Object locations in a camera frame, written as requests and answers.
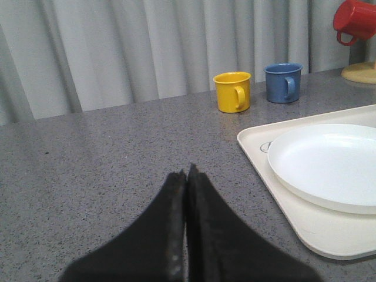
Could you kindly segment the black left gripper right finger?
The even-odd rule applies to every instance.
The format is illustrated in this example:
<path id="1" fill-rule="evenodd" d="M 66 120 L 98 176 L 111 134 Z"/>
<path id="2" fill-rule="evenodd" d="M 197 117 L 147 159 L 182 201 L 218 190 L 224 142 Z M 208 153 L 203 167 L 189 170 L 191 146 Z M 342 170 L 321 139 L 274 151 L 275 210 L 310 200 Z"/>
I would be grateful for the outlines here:
<path id="1" fill-rule="evenodd" d="M 190 281 L 321 280 L 314 269 L 249 228 L 195 165 L 186 191 Z"/>

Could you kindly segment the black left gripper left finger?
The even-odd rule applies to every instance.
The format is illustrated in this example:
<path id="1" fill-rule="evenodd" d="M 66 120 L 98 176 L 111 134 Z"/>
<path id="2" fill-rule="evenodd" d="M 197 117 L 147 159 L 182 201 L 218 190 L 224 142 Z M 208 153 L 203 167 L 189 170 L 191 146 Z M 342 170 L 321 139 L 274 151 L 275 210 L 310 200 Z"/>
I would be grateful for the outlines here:
<path id="1" fill-rule="evenodd" d="M 185 188 L 184 172 L 168 174 L 126 230 L 71 263 L 60 281 L 183 281 Z"/>

